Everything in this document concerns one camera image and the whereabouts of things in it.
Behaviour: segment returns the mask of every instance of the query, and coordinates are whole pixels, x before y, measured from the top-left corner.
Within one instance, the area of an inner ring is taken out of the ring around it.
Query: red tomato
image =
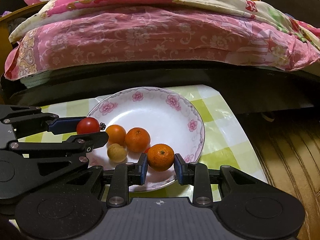
[[[147,148],[143,153],[148,153],[148,150],[150,149],[151,147]]]
[[[86,117],[78,123],[76,130],[77,134],[100,132],[100,124],[97,119]]]

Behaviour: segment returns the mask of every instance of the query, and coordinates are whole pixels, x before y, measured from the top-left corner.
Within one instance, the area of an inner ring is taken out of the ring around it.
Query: orange
[[[166,171],[174,161],[174,151],[166,144],[153,145],[147,153],[148,164],[155,171]]]
[[[143,128],[132,128],[125,136],[127,148],[133,152],[144,152],[150,143],[150,135]]]
[[[119,145],[124,146],[126,132],[122,126],[117,124],[110,125],[106,129],[106,133],[109,135],[108,143],[117,143]]]

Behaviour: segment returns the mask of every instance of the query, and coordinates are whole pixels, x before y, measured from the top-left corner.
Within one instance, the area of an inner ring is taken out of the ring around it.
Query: plate rim
[[[98,106],[100,105],[102,102],[104,101],[108,101],[110,98],[115,98],[117,94],[123,94],[124,92],[131,92],[131,91],[134,91],[134,90],[138,90],[138,89],[150,89],[149,91],[164,91],[164,92],[169,92],[168,94],[175,94],[177,95],[179,98],[181,98],[186,104],[187,102],[189,104],[191,104],[193,106],[193,109],[195,112],[193,112],[197,117],[198,117],[198,120],[201,121],[202,123],[202,128],[200,130],[200,138],[201,138],[201,133],[203,133],[203,142],[202,142],[202,147],[201,149],[199,150],[199,155],[196,157],[195,159],[195,162],[197,162],[201,156],[201,153],[202,153],[202,150],[203,150],[203,147],[204,147],[204,141],[205,141],[205,127],[204,127],[204,122],[202,120],[202,117],[200,115],[200,113],[198,112],[198,110],[195,108],[195,106],[188,100],[186,99],[184,96],[172,91],[172,90],[169,90],[169,89],[166,89],[166,88],[159,88],[159,87],[149,87],[149,86],[143,86],[143,87],[134,87],[134,88],[128,88],[128,89],[124,89],[124,90],[121,90],[119,92],[116,92],[108,97],[106,97],[105,99],[103,99],[102,101],[100,101],[99,103],[97,103],[91,110],[90,112],[87,114],[87,117],[89,117],[91,115],[91,113],[93,112],[93,110]],[[156,190],[159,190],[161,188],[164,188],[164,187],[167,187],[169,186],[170,184],[173,184],[175,181],[177,180],[177,176],[175,175],[175,179],[173,179],[172,181],[166,183],[166,184],[163,184],[161,185],[160,187],[158,188],[155,188],[155,189],[149,189],[149,190],[135,190],[135,191],[132,191],[132,193],[143,193],[143,192],[151,192],[151,191],[156,191]]]

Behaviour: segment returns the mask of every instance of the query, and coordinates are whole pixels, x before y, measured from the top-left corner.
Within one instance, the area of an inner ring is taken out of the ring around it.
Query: green and white tablecloth
[[[201,163],[206,164],[210,169],[219,169],[224,164],[231,165],[267,182],[247,136],[218,91],[204,85],[171,87],[168,89],[188,99],[202,117],[205,141],[199,159]],[[106,97],[108,96],[44,106],[42,111],[58,114],[59,117],[86,116],[95,105]],[[70,135],[53,135],[44,132],[22,138],[19,141],[61,142]],[[107,192],[108,190],[105,191],[103,200],[105,200]],[[153,192],[132,193],[130,196],[159,198],[188,196],[192,199],[192,192],[193,186],[180,186],[175,182],[168,187]],[[214,201],[220,200],[217,185],[212,185],[212,193]]]

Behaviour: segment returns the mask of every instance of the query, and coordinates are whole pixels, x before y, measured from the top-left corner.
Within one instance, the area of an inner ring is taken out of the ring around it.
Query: plate
[[[97,104],[88,117],[96,118],[107,127],[121,125],[126,132],[134,127],[144,128],[150,134],[151,146],[167,144],[187,163],[197,161],[203,148],[204,124],[198,111],[187,99],[167,89],[138,87],[120,91]],[[117,165],[109,160],[107,147],[95,149],[87,157],[89,166],[101,165],[111,170]],[[139,153],[128,152],[124,162],[137,162],[139,157]],[[175,179],[173,165],[163,172],[149,167],[145,184],[130,186],[129,191],[157,190]]]

